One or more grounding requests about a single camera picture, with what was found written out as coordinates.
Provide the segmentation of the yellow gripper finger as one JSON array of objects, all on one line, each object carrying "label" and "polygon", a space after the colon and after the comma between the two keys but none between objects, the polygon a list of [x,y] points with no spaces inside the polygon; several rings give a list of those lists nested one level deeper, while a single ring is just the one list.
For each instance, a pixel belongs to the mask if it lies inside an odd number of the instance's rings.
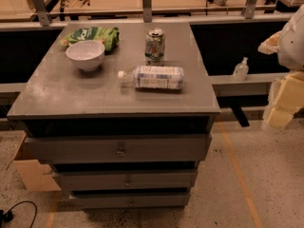
[{"label": "yellow gripper finger", "polygon": [[292,71],[271,84],[268,104],[263,114],[267,127],[285,128],[294,115],[304,107],[304,72]]},{"label": "yellow gripper finger", "polygon": [[267,55],[278,53],[280,36],[281,31],[276,32],[264,42],[262,42],[259,45],[257,51]]}]

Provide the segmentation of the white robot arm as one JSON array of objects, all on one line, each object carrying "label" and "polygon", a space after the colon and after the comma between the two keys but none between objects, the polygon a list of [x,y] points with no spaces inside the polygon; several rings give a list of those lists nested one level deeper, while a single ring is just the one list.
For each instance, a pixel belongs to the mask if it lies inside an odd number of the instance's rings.
[{"label": "white robot arm", "polygon": [[284,128],[304,107],[304,5],[289,19],[283,29],[262,42],[257,49],[277,54],[278,62],[290,70],[275,79],[270,88],[263,121],[273,128]]}]

